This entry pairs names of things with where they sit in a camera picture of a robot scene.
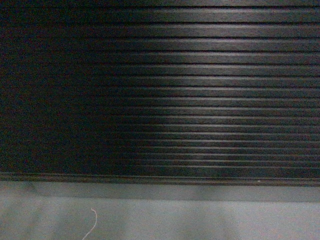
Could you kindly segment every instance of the black surface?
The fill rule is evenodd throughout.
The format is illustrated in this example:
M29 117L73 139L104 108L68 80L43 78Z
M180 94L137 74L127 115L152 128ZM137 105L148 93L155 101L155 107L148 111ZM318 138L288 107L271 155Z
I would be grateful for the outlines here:
M0 7L1 179L319 185L319 1Z

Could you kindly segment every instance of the horizontal groove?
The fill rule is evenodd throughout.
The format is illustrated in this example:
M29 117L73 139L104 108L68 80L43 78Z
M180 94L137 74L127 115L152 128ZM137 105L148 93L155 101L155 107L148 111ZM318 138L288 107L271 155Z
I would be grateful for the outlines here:
M80 124L66 126L36 126L36 125L23 125L25 130L32 130L34 132L43 131L50 133L54 128L56 133L70 133L74 134L75 131L83 132L88 135L96 132L108 132L118 131L123 133L285 133L285 134L320 134L320 128L317 126L265 126L265 125L193 125L193 124L181 124L181 125L168 125L168 124ZM4 127L5 130L11 132L16 130L20 131L21 127L9 125Z
M263 23L301 24L320 22L317 8L302 9L1 9L0 23L9 24L102 24L102 23Z
M61 132L51 132L53 135L57 135L60 136ZM88 134L90 133L92 137L101 137L101 136L107 136L109 135L109 137L111 136L116 136L116 137L129 137L128 139L132 138L130 136L163 136L163 137L169 137L169 136L175 136L175 137L183 137L183 136L195 136L195 137L201 137L201 136L205 136L205 137L210 137L210 136L216 136L219 137L216 140L220 140L220 137L225 137L225 136L244 136L244 137L248 137L248 139L238 139L238 140L251 140L249 139L250 136L257 136L257 137L261 137L260 140L272 140L272 139L263 139L264 136L266 137L296 137L296 139L274 139L274 141L276 140L290 140L290 141L301 141L299 139L299 137L306 137L309 138L308 141L319 141L318 138L320 138L320 133L270 133L270 132L193 132L193 131L184 131L184 132L180 132L180 131L134 131L134 130L130 130L130 131L109 131L108 129L101 131L101 130L96 130L96 131L89 131L89 132L83 132L83 134Z
M319 154L273 154L273 153L176 153L176 152L113 152L113 155L119 155L119 156L181 156L181 157L190 157L190 156L206 156L206 157L227 157L227 158L232 158L232 157L288 157L288 158L295 158L295 157L300 157L300 158L314 158L319 159L320 155Z
M106 38L106 37L274 37L318 38L320 26L176 24L152 26L61 26L2 27L0 33L11 38Z
M224 8L306 8L317 7L319 2L317 0L96 0L94 3L82 2L77 0L69 0L64 2L58 1L31 1L31 2L4 2L2 7L11 8L172 8L172 7L224 7Z
M105 139L95 146L141 146L141 147L234 147L234 148L320 148L320 141L272 141L272 140L190 140L190 139Z
M303 133L231 133L231 132L113 132L119 139L256 140L319 141L319 134Z
M50 153L39 153L39 157L56 157L61 158L63 156L63 152L56 152L55 154ZM8 157L24 157L27 158L29 154L20 154L18 156L17 154L8 154ZM245 160L245 161L270 161L270 159L273 159L275 161L318 161L319 155L291 155L291 154L207 154L207 153L132 153L132 152L119 152L119 153L112 153L108 154L106 153L94 153L91 152L90 154L83 152L81 153L69 153L66 154L65 157L68 158L77 158L81 159L82 157L84 159L91 159L91 160L105 160L108 159L110 162L114 162L112 160L202 160L202 161L215 161L215 160Z
M319 99L320 88L253 88L253 87L194 87L194 86L7 86L6 94L19 92L21 96L29 96L33 90L34 99L30 103L39 101L43 104L69 103L76 105L120 105L129 103L143 103L150 101L164 104L173 102L188 103L296 103L299 105L316 103Z
M4 66L12 69L10 74L28 74L40 76L77 76L77 75L125 75L125 76L275 76L275 77L320 77L320 66L275 66L275 65L94 65L82 64L10 64Z
M137 165L137 166L199 166L201 167L293 167L293 168L319 168L319 162L317 161L232 161L232 160L121 160L119 162L114 161L113 164L122 164L122 165Z
M233 53L233 52L34 52L8 54L4 60L13 63L87 63L87 64L251 64L251 65L317 65L320 53Z
M106 98L95 97L94 99L86 100L85 96L77 100L68 100L70 106L124 106L124 107L271 107L271 108L316 108L320 106L320 99L286 99L286 98L215 98L215 97L123 97L123 98ZM64 104L62 100L52 100L49 103L45 100L38 101L43 104L57 107Z
M84 21L84 22L78 22L78 21L42 21L42 22L32 22L32 21L21 21L21 22L1 22L1 27L8 27L8 28L17 28L17 27L39 27L39 28L48 28L48 27L154 27L156 25L167 25L174 26L174 25L234 25L234 26L267 26L267 27L274 27L274 26L281 26L281 27L287 27L287 26L319 26L320 20L317 21L299 21L298 19L293 22L288 21L282 21L282 22L276 22L276 21Z
M248 168L248 169L254 169L254 168L261 168L261 169L318 169L319 165L316 163L309 163L309 164L297 164L297 163L272 163L272 164L268 164L268 165L264 165L263 163L261 164L244 164L244 163L238 163L238 164L222 164L222 163L184 163L182 165L180 165L181 163L179 161L175 161L174 164L171 162L167 162L167 161L159 161L159 162L148 162L148 161L143 161L143 163L139 162L129 162L127 165L135 165L135 166L150 166L150 167L155 167L155 166L159 166L159 167L180 167L183 168L185 167L186 170L188 169L188 167L199 167L199 168Z
M316 52L320 51L320 40L302 39L230 39L230 38L169 38L169 39L95 39L87 38L78 41L57 38L4 38L2 45L8 53L35 53L37 51L54 52L87 52L96 51L224 51L224 52Z
M256 76L47 76L32 81L8 76L10 87L241 87L241 88L319 88L320 77Z
M305 167L299 167L299 166L198 166L198 165L188 165L188 166L180 166L180 165L170 165L170 166L166 166L166 165L143 165L144 167L162 167L162 168L212 168L212 169L219 169L219 168L223 168L223 169L293 169L293 170L301 170L301 169L305 169ZM319 170L320 167L308 167L307 169L310 170Z
M104 107L94 106L87 108L39 108L38 114L63 113L68 115L124 115L132 117L162 115L162 116L234 116L234 117L320 117L320 108L250 108L250 107ZM33 113L31 109L17 109L9 115Z
M297 147L220 147L220 146L145 146L145 145L110 145L83 143L57 144L52 147L50 143L43 144L37 142L23 141L18 144L9 142L5 146L8 153L29 153L36 150L39 153L58 153L59 148L63 148L66 153L100 153L112 156L126 155L206 155L206 156L318 156L320 148L297 148Z
M34 122L42 122L45 120L48 124L55 122L52 115L43 115L43 120L35 118L34 114L27 115L29 120ZM71 114L72 118L70 123L76 123L77 121L90 121L91 123L127 123L127 124L236 124L236 125L301 125L306 123L312 126L318 126L320 117L303 117L303 116L204 116L204 115L103 115L103 114ZM21 122L20 115L8 114L3 115L3 119L6 121L16 120L17 123Z

